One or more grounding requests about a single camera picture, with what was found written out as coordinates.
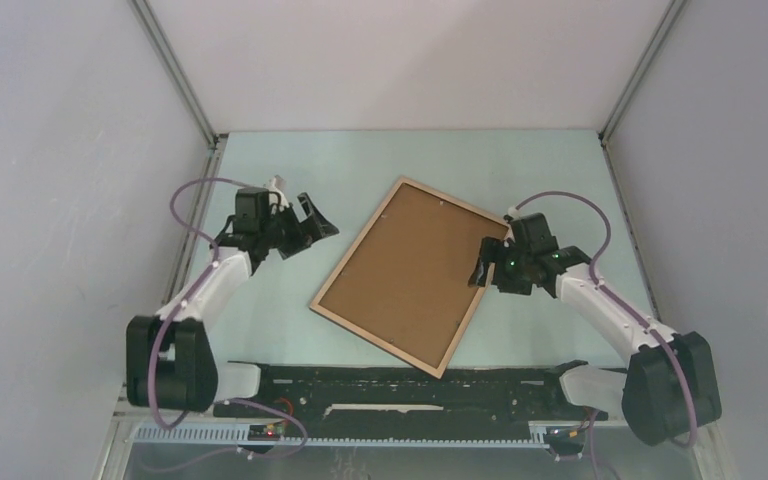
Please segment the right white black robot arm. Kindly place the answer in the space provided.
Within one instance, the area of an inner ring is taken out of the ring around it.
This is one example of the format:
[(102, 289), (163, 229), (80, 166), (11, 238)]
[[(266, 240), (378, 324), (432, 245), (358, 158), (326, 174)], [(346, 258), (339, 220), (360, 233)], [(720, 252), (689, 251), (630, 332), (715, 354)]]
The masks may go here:
[(541, 392), (545, 411), (566, 418), (579, 407), (615, 414), (644, 444), (694, 438), (718, 421), (722, 403), (709, 342), (680, 334), (616, 293), (594, 258), (560, 247), (541, 213), (507, 217), (508, 233), (482, 239), (473, 287), (530, 295), (536, 289), (568, 305), (614, 349), (619, 371), (571, 361), (555, 367)]

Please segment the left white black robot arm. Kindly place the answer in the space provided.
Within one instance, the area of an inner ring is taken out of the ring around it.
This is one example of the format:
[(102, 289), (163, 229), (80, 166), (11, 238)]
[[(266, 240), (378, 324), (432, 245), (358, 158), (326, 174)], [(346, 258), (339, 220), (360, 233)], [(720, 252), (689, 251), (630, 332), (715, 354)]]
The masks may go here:
[(281, 187), (244, 186), (220, 232), (206, 239), (204, 270), (153, 315), (138, 315), (126, 328), (126, 394), (133, 406), (186, 412), (207, 410), (216, 400), (220, 370), (208, 332), (234, 293), (271, 252), (288, 259), (338, 228), (306, 192), (295, 202)]

